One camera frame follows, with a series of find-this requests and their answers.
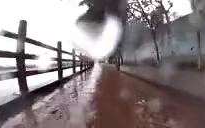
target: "water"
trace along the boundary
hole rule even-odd
[[[63,70],[63,77],[70,76],[72,74],[72,68]],[[47,84],[50,84],[58,80],[58,72],[43,73],[40,75],[33,75],[27,77],[27,84],[30,91],[33,91],[37,88],[43,87]],[[0,105],[18,97],[19,85],[17,78],[2,80],[0,81]]]

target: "fence post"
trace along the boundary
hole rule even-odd
[[[58,80],[61,83],[62,77],[63,77],[63,70],[62,70],[62,43],[61,41],[58,41],[57,43],[57,63],[58,63]]]
[[[80,71],[83,70],[82,53],[80,53]]]
[[[27,31],[27,22],[25,20],[21,20],[18,29],[18,37],[17,37],[17,47],[16,52],[18,56],[16,57],[16,66],[17,66],[17,76],[19,89],[22,95],[26,95],[28,93],[27,79],[26,79],[26,65],[25,65],[25,39],[26,39],[26,31]]]
[[[75,49],[72,49],[72,72],[76,73],[76,52]]]

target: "tree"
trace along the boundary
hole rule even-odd
[[[157,44],[157,29],[165,22],[168,24],[168,35],[170,35],[169,10],[173,7],[171,1],[167,1],[168,8],[165,8],[163,0],[128,0],[127,21],[136,20],[151,30],[157,63],[160,63],[159,47]]]
[[[191,9],[193,12],[197,12],[197,17],[205,10],[205,0],[190,0]],[[202,51],[201,51],[201,32],[200,28],[197,28],[197,54],[198,54],[198,69],[201,69],[202,65]]]

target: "wet pavement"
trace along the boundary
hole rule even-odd
[[[205,103],[95,65],[3,128],[205,128]]]

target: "fence rail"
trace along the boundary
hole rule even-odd
[[[62,76],[63,70],[72,68],[73,73],[76,73],[76,67],[80,67],[80,70],[82,71],[84,67],[87,68],[92,65],[93,63],[92,60],[90,60],[86,56],[82,56],[82,54],[80,55],[75,54],[74,49],[72,50],[72,52],[67,52],[62,50],[62,43],[60,41],[58,41],[57,48],[55,48],[50,45],[44,44],[40,41],[36,41],[34,39],[26,37],[26,30],[27,30],[27,22],[25,20],[21,20],[19,24],[18,34],[6,30],[2,30],[0,32],[1,36],[17,40],[16,52],[0,51],[0,58],[16,59],[16,69],[0,72],[0,80],[18,78],[19,88],[22,94],[27,94],[29,90],[27,86],[27,80],[26,80],[27,76],[58,71],[58,80],[61,81],[63,79]],[[57,57],[51,58],[51,60],[56,61],[57,64],[49,68],[48,70],[44,70],[44,71],[39,71],[37,70],[37,68],[28,69],[27,66],[25,65],[25,60],[36,59],[38,56],[34,54],[26,54],[25,43],[46,48],[48,50],[56,51]],[[71,55],[72,59],[62,58],[62,54]]]

